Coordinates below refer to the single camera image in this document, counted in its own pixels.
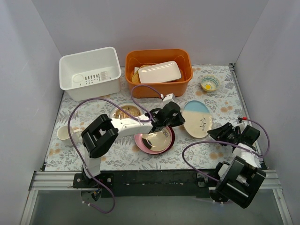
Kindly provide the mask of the cream plate with black mark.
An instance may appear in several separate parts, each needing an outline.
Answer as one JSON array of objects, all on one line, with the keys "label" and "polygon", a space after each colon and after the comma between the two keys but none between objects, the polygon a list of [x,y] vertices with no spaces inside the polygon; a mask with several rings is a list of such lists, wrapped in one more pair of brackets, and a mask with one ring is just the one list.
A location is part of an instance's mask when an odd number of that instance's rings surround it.
[{"label": "cream plate with black mark", "polygon": [[142,143],[152,151],[162,151],[168,147],[172,138],[167,130],[143,134]]}]

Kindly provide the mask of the blue and cream plate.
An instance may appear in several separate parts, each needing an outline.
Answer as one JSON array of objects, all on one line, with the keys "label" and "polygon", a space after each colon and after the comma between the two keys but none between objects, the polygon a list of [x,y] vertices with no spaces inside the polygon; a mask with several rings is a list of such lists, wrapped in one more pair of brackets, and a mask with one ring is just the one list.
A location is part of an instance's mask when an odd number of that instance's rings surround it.
[{"label": "blue and cream plate", "polygon": [[192,100],[186,103],[182,116],[185,130],[194,138],[205,138],[212,128],[212,116],[206,105],[200,101]]}]

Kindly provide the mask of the pink plate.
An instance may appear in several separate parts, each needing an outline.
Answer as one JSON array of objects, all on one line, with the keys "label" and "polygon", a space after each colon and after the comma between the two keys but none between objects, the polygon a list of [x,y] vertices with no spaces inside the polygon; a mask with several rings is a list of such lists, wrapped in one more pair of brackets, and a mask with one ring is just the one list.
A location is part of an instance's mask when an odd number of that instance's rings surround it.
[{"label": "pink plate", "polygon": [[[170,132],[169,127],[165,127],[165,128],[162,129],[162,131],[163,131],[163,130],[167,130],[167,131],[169,132],[170,136],[171,136],[171,132]],[[147,153],[147,154],[151,154],[151,155],[158,155],[158,154],[162,154],[162,153],[168,151],[167,148],[169,147],[170,144],[168,145],[168,147],[167,147],[166,149],[164,149],[164,150],[162,150],[162,151],[152,151],[152,150],[148,149],[148,148],[143,144],[143,142],[142,142],[142,135],[143,135],[143,134],[136,134],[136,135],[134,136],[134,139],[135,139],[135,143],[136,143],[137,147],[138,147],[140,150],[142,150],[143,152],[145,152],[145,153]]]}]

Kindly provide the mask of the brown glossy small plate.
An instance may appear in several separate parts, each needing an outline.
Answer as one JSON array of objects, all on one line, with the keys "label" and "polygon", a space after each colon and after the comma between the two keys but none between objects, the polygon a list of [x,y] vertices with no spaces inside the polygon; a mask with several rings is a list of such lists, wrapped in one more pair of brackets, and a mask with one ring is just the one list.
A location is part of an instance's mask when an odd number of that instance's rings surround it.
[{"label": "brown glossy small plate", "polygon": [[[139,108],[137,108],[136,106],[133,105],[124,105],[121,107],[125,112],[127,112],[128,114],[134,116],[134,117],[138,117],[141,115],[141,111]],[[115,113],[115,118],[116,119],[124,119],[124,118],[129,118],[129,116],[124,113],[122,110],[118,109]]]}]

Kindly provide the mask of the dark red rimmed plate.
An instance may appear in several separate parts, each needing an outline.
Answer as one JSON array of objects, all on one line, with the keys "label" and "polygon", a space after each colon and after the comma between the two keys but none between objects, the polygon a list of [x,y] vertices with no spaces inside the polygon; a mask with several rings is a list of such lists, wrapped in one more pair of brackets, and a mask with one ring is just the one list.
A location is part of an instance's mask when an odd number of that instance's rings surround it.
[{"label": "dark red rimmed plate", "polygon": [[171,132],[171,143],[170,143],[169,147],[167,148],[167,150],[170,150],[171,147],[174,145],[174,142],[175,142],[175,132],[172,129],[172,127],[170,127],[170,126],[169,126],[169,129],[170,129],[170,132]]}]

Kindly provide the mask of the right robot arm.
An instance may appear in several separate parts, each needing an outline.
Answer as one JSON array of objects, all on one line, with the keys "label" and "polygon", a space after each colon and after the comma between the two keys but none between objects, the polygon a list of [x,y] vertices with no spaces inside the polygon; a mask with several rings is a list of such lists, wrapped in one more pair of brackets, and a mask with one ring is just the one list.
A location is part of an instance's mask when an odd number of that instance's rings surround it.
[{"label": "right robot arm", "polygon": [[247,208],[266,178],[256,158],[253,146],[260,136],[260,131],[249,125],[232,126],[231,123],[212,129],[208,134],[221,145],[233,144],[233,161],[217,164],[215,171],[210,173],[215,190],[210,191],[212,200],[222,203],[233,201],[242,208]]}]

